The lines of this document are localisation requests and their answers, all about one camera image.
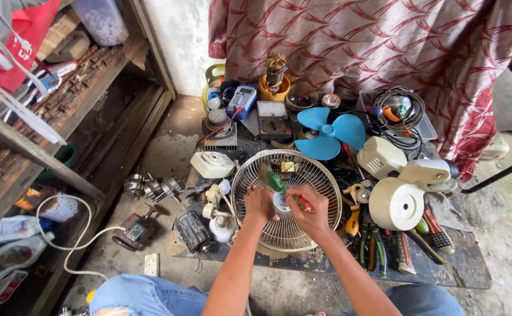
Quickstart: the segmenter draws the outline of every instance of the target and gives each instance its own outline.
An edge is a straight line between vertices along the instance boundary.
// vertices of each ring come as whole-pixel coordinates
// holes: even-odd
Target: electrical outlet
[[[145,256],[145,275],[158,277],[160,276],[158,270],[158,254],[150,254]]]

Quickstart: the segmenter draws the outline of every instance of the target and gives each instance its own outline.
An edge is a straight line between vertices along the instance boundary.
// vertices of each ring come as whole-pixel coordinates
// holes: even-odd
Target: digital multimeter
[[[234,96],[232,96],[231,102],[228,103],[225,112],[227,112],[227,115],[231,118],[234,115],[234,112],[236,112],[236,109],[242,107],[242,111],[238,112],[234,119],[245,119],[250,107],[254,104],[254,101],[256,101],[257,94],[257,86],[241,83],[234,91]]]

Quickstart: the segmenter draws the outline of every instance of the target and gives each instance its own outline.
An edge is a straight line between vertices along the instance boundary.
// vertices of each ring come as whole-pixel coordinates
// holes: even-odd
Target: black table
[[[263,140],[253,141],[248,130],[244,126],[238,125],[238,150],[244,150],[248,154],[253,155],[257,152],[265,149],[274,149],[269,142]],[[237,151],[226,151],[218,150],[222,153],[229,155],[234,159],[237,155]],[[424,153],[429,157],[433,156],[432,153],[427,150]],[[192,168],[188,180],[186,182],[186,188],[197,187],[205,183],[219,183],[220,179],[204,179],[198,172]],[[456,198],[451,199],[451,203],[455,209],[462,213],[462,208],[458,204]],[[188,198],[182,202],[182,211],[196,211],[202,221],[205,224],[209,223],[201,217],[201,211],[203,205],[197,200],[197,198]],[[224,201],[221,202],[219,209],[224,211],[228,210]],[[337,233],[347,243],[344,235],[344,227],[338,226]],[[398,263],[396,258],[398,252],[396,248],[396,238],[393,234],[387,236],[382,234],[384,243],[387,251],[387,274],[383,276],[379,273],[379,269],[369,272],[369,275],[374,279],[386,279],[391,281],[409,282],[409,283],[426,283],[426,284],[438,284],[443,286],[455,286],[463,288],[477,288],[477,289],[488,289],[491,286],[491,277],[482,252],[477,245],[475,235],[472,233],[457,233],[453,229],[447,229],[447,233],[453,240],[456,246],[456,251],[453,255],[445,255],[439,252],[439,255],[447,260],[445,265],[437,265],[433,263],[421,249],[412,241],[409,240],[410,254],[412,256],[412,263],[416,271],[415,275],[402,274],[398,270]],[[173,232],[171,240],[172,255],[176,257],[195,257],[195,254],[191,254],[186,248],[186,244],[179,236],[177,231]],[[357,258],[358,253],[358,237],[353,240],[352,245],[348,246],[348,250]],[[200,253],[202,260],[217,260],[224,261],[227,257],[230,246],[226,243],[218,243],[213,245],[211,251],[208,253]],[[321,248],[315,248],[309,251],[303,251],[300,253],[286,254],[278,251],[270,250],[259,245],[254,258],[254,264],[264,267],[280,268],[280,269],[293,269],[301,271],[314,271],[314,272],[326,272],[335,273],[333,265],[330,264],[328,257],[324,254]]]

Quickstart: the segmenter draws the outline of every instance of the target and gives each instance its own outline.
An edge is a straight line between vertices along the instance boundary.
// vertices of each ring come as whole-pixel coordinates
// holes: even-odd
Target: red probe wire
[[[234,117],[236,116],[236,114],[237,114],[237,113],[239,113],[240,111],[242,111],[242,107],[238,107],[238,108],[236,109],[236,111],[234,112],[234,114],[233,114],[233,115],[232,115],[232,117],[231,117],[231,120],[233,120],[233,119],[234,119]],[[206,140],[206,139],[207,139],[207,138],[209,138],[211,135],[213,135],[213,134],[217,133],[218,131],[220,131],[221,129],[223,129],[225,126],[226,126],[226,124],[224,124],[223,126],[221,126],[221,127],[217,128],[216,130],[214,130],[214,131],[212,131],[211,133],[209,133],[209,135],[207,135],[207,136],[203,137],[202,139],[200,139],[200,140],[197,142],[197,144],[195,144],[194,152],[196,152],[196,151],[197,151],[197,147],[199,146],[199,144],[201,144],[201,142],[202,142],[202,141]]]

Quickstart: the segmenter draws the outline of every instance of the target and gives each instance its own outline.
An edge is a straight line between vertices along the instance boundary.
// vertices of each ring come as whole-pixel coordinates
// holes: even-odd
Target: ripped jeans
[[[395,286],[386,295],[403,316],[464,316],[455,298],[433,284]],[[200,316],[206,299],[207,293],[195,287],[185,288],[153,276],[122,274],[100,285],[90,302],[90,314],[119,308],[111,315]]]

